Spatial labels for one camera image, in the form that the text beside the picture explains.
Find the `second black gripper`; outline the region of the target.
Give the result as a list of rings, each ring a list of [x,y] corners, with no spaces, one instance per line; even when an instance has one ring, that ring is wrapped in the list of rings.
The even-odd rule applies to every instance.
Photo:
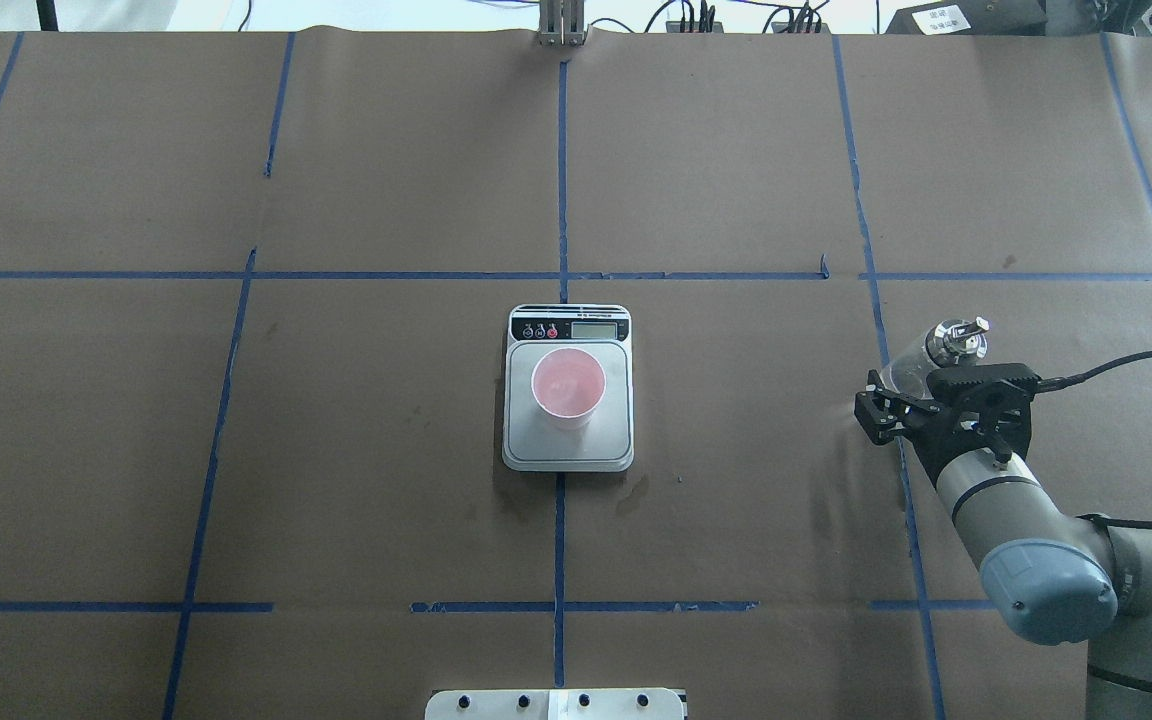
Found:
[[[869,442],[890,445],[905,437],[929,480],[952,461],[988,450],[992,464],[1025,458],[1032,442],[1030,406],[1041,378],[1024,364],[952,366],[929,374],[933,397],[918,400],[884,386],[878,372],[854,397],[854,416]]]

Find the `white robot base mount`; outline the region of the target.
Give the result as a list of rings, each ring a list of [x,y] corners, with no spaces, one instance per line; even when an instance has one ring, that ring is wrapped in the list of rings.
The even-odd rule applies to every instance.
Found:
[[[685,691],[664,687],[458,689],[431,694],[425,719],[687,719]]]

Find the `second grey blue robot arm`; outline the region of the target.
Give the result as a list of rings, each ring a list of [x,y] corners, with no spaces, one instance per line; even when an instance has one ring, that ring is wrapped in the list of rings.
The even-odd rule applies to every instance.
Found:
[[[1064,514],[1026,464],[1034,397],[1084,381],[1020,363],[950,366],[922,397],[873,370],[854,414],[870,442],[914,446],[1011,632],[1085,644],[1085,717],[1152,719],[1152,521]]]

